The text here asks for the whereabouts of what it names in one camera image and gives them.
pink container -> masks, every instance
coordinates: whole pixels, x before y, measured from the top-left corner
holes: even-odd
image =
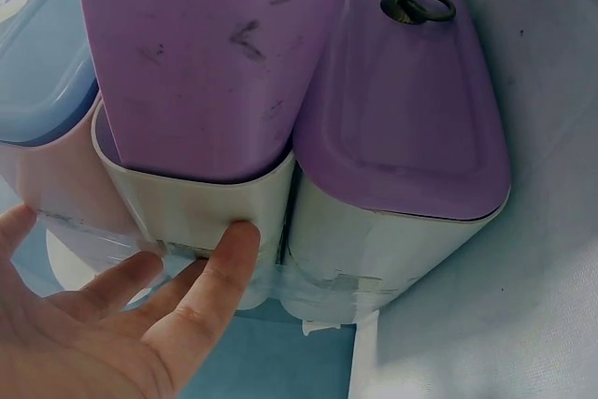
[[[255,178],[278,162],[343,6],[343,0],[82,3],[123,165],[213,182]]]
[[[0,143],[0,175],[84,262],[105,269],[136,252],[142,236],[93,149],[98,103],[99,97],[70,132],[47,145]]]

purple container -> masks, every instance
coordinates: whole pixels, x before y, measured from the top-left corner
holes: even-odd
[[[283,153],[343,0],[82,0],[123,165],[253,178]]]
[[[504,203],[510,172],[491,80],[465,2],[451,1],[454,21],[421,25],[390,19],[380,0],[345,2],[293,138],[306,177],[329,196],[455,221]],[[442,11],[434,2],[425,6]]]

white wall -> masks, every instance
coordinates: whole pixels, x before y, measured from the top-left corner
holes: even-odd
[[[512,197],[360,330],[351,397],[598,397],[598,0],[468,1]]]

hand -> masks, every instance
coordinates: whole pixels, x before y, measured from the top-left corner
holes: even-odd
[[[0,391],[20,398],[174,398],[230,322],[255,265],[260,236],[227,230],[140,308],[120,310],[162,270],[140,252],[79,292],[40,298],[10,256],[36,222],[19,206],[0,217]]]

finger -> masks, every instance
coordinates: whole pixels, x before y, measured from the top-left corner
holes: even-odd
[[[0,256],[10,258],[36,224],[36,213],[19,205],[0,216]]]
[[[120,311],[163,269],[162,259],[141,251],[97,276],[78,292],[60,292],[47,300],[76,320],[89,322]]]
[[[156,321],[168,315],[178,306],[180,300],[204,271],[206,263],[205,259],[193,262],[178,273],[174,279],[164,284],[142,306],[108,317],[103,325],[121,335],[141,338]]]
[[[177,308],[143,335],[142,341],[164,364],[175,392],[191,379],[233,317],[251,279],[259,245],[255,226],[231,225]]]

